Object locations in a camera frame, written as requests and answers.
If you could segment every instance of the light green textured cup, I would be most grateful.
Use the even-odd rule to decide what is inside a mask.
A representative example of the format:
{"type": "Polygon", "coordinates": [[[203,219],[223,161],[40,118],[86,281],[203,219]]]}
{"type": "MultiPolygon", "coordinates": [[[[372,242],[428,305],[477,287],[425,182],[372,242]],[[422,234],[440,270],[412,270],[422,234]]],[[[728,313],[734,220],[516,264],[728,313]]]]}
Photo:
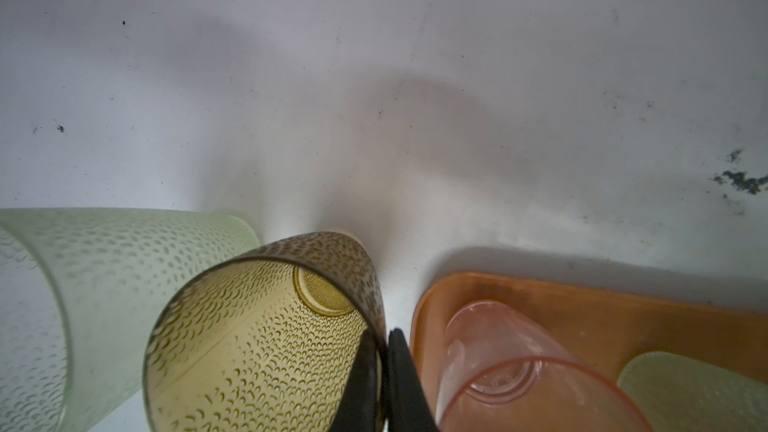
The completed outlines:
{"type": "Polygon", "coordinates": [[[139,390],[174,293],[258,246],[231,216],[0,210],[0,432],[88,430],[139,390]]]}

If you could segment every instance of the black stain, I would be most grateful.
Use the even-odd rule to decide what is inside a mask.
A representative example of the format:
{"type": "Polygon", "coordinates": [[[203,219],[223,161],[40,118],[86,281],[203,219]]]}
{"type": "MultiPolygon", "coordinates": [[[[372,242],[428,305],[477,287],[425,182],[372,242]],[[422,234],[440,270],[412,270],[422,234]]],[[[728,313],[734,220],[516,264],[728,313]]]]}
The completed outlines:
{"type": "Polygon", "coordinates": [[[741,160],[741,153],[744,152],[744,149],[736,149],[730,154],[728,154],[728,157],[726,157],[725,161],[731,164],[736,164],[741,160]]]}
{"type": "Polygon", "coordinates": [[[726,170],[719,176],[713,177],[712,180],[723,185],[727,182],[727,178],[736,190],[747,192],[753,196],[757,195],[758,192],[762,192],[761,187],[768,184],[768,176],[748,177],[746,172],[732,172],[730,170],[726,170]]]}

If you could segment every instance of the white surface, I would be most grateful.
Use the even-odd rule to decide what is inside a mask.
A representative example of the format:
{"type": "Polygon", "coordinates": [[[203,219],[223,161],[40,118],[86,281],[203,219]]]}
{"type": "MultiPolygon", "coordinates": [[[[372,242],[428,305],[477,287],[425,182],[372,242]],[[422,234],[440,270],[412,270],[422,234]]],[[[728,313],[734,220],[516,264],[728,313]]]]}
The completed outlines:
{"type": "Polygon", "coordinates": [[[347,228],[406,331],[460,267],[768,310],[710,180],[768,173],[766,58],[765,0],[0,0],[0,206],[347,228]]]}

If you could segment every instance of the white table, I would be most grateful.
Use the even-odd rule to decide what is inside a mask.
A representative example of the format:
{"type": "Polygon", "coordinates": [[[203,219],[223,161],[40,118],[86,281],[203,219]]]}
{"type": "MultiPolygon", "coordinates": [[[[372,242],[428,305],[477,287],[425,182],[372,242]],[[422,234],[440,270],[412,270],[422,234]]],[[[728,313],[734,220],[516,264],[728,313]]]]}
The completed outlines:
{"type": "Polygon", "coordinates": [[[458,268],[766,312],[711,180],[768,174],[766,59],[765,0],[0,0],[0,207],[346,228],[406,332],[458,268]]]}

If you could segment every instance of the orange tray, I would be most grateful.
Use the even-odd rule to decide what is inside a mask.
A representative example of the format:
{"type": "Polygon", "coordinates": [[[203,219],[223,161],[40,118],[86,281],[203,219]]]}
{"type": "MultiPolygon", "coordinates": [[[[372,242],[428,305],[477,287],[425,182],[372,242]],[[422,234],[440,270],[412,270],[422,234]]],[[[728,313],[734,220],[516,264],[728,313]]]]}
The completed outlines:
{"type": "Polygon", "coordinates": [[[467,271],[432,284],[413,314],[411,354],[433,414],[442,333],[461,307],[481,299],[527,315],[613,381],[637,355],[665,350],[768,383],[768,315],[467,271]]]}

